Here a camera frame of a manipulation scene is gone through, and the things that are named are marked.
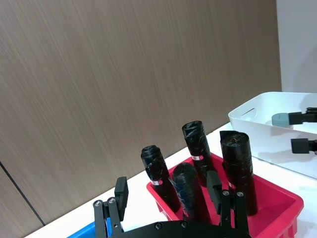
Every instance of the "black plastic bag roll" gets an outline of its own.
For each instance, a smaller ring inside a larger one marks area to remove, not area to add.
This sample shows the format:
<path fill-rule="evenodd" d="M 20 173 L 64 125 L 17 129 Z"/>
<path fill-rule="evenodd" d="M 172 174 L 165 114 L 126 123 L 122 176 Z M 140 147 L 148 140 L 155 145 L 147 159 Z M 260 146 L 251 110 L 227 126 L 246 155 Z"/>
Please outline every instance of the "black plastic bag roll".
<path fill-rule="evenodd" d="M 245 193 L 247 214 L 254 215 L 258 211 L 258 204 L 249 137 L 245 133 L 229 130 L 221 131 L 220 139 L 222 166 L 229 181 L 229 189 Z"/>
<path fill-rule="evenodd" d="M 202 186 L 206 186 L 207 172 L 214 170 L 214 167 L 203 123 L 200 120 L 192 121 L 183 125 L 182 130 L 199 180 Z"/>
<path fill-rule="evenodd" d="M 155 145 L 143 148 L 141 159 L 156 193 L 173 212 L 177 212 L 180 203 L 175 188 L 169 179 L 168 169 L 160 149 Z"/>
<path fill-rule="evenodd" d="M 183 219 L 209 223 L 210 215 L 195 168 L 189 163 L 179 164 L 172 179 L 183 208 Z"/>

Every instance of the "red tray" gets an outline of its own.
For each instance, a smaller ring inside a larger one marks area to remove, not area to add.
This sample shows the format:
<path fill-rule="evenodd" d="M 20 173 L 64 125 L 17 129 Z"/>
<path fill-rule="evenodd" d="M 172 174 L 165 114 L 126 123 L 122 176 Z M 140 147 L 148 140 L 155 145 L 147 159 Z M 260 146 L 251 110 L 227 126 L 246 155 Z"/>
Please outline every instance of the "red tray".
<path fill-rule="evenodd" d="M 228 189 L 228 180 L 222 168 L 223 159 L 212 154 L 211 159 L 222 182 L 222 189 Z M 192 159 L 185 160 L 190 164 Z M 175 167 L 169 170 L 171 176 Z M 252 238 L 294 238 L 297 232 L 297 217 L 304 207 L 300 196 L 287 191 L 265 179 L 254 175 L 258 200 L 258 213 L 248 217 L 249 230 Z M 182 209 L 174 213 L 169 206 L 154 191 L 153 185 L 148 183 L 148 191 L 155 198 L 158 209 L 165 214 L 169 221 L 182 220 Z M 207 188 L 202 187 L 212 224 L 219 224 L 213 203 Z"/>

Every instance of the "black trash bag roll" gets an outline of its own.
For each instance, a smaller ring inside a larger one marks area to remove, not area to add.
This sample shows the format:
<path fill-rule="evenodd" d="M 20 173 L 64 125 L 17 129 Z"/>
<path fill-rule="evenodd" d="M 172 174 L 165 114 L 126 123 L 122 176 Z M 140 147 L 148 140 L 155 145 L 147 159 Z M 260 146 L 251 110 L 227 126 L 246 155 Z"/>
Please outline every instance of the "black trash bag roll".
<path fill-rule="evenodd" d="M 180 203 L 175 188 L 169 179 L 168 169 L 160 149 L 155 145 L 143 148 L 141 159 L 155 192 L 167 203 L 173 212 L 177 212 L 180 208 Z"/>
<path fill-rule="evenodd" d="M 249 137 L 237 131 L 221 131 L 222 166 L 231 191 L 244 192 L 247 214 L 258 212 L 257 196 L 253 179 L 252 155 Z"/>
<path fill-rule="evenodd" d="M 172 183 L 183 208 L 183 219 L 209 223 L 210 215 L 195 168 L 189 163 L 179 164 L 173 171 Z"/>
<path fill-rule="evenodd" d="M 200 120 L 192 121 L 183 125 L 182 130 L 199 180 L 206 187 L 207 172 L 214 170 L 214 166 L 203 123 Z"/>

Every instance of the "white wall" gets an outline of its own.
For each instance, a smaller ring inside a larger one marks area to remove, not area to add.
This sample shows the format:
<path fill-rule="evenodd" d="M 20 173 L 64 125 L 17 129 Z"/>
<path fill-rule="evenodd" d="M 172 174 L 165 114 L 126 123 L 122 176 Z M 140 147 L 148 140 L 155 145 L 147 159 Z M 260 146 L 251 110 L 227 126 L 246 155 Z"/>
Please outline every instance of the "white wall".
<path fill-rule="evenodd" d="M 277 0 L 282 90 L 317 93 L 317 0 Z"/>

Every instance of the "screw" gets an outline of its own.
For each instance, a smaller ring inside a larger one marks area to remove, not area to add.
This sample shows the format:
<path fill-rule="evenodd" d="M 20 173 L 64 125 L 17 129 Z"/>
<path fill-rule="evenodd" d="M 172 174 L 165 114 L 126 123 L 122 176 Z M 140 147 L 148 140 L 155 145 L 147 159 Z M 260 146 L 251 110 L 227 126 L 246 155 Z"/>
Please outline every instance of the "screw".
<path fill-rule="evenodd" d="M 158 223 L 155 223 L 155 229 L 159 230 L 162 228 L 162 223 L 161 222 L 158 222 Z"/>
<path fill-rule="evenodd" d="M 114 198 L 111 198 L 109 199 L 108 203 L 114 203 L 115 202 L 115 199 Z"/>
<path fill-rule="evenodd" d="M 242 192 L 237 192 L 237 196 L 238 196 L 238 197 L 243 197 L 243 195 L 244 195 L 244 194 L 243 194 Z"/>
<path fill-rule="evenodd" d="M 182 226 L 182 228 L 186 228 L 188 226 L 188 222 L 182 222 L 180 225 Z"/>
<path fill-rule="evenodd" d="M 101 201 L 95 202 L 95 206 L 96 206 L 96 207 L 99 207 L 100 205 L 101 205 Z"/>

